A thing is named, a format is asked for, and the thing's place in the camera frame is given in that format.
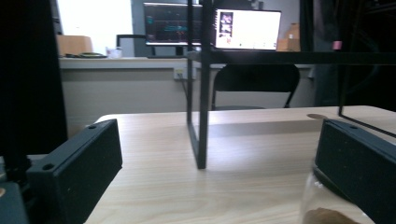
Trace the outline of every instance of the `chair backrest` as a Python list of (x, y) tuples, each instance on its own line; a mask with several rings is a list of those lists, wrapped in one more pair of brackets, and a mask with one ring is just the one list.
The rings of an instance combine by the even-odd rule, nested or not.
[(117, 47), (122, 48), (122, 57), (155, 55), (155, 48), (146, 46), (145, 35), (117, 35)]
[(291, 98), (300, 81), (300, 71), (294, 64), (227, 64), (216, 74), (212, 91), (212, 110), (216, 107), (216, 91), (289, 92)]

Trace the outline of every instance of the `wooden table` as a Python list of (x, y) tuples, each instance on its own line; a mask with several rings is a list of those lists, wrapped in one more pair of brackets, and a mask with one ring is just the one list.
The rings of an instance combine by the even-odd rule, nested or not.
[[(349, 109), (396, 132), (396, 113)], [(312, 118), (340, 119), (336, 112), (210, 112), (205, 170), (196, 168), (186, 113), (104, 116), (119, 122), (123, 168), (87, 223), (295, 224), (322, 122)]]

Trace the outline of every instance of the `glass jar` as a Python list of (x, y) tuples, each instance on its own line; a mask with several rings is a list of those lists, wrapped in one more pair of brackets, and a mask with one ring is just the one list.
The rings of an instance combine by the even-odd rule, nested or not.
[(318, 169), (306, 180), (299, 224), (374, 224)]

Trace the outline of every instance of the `cardboard box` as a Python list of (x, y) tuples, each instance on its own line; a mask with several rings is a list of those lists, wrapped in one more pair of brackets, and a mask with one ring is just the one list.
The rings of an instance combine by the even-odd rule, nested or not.
[(57, 41), (59, 55), (92, 52), (91, 38), (85, 35), (57, 35)]
[(301, 51), (300, 39), (278, 39), (276, 44), (276, 51)]
[(277, 40), (276, 51), (301, 51), (299, 23), (292, 23), (284, 38)]
[(292, 23), (284, 37), (289, 39), (300, 39), (300, 23)]

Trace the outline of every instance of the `power outlet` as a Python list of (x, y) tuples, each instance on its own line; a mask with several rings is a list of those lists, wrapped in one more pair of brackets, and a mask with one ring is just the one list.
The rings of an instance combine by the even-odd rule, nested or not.
[[(192, 69), (192, 79), (196, 78), (195, 68)], [(187, 67), (174, 68), (174, 80), (187, 80)]]

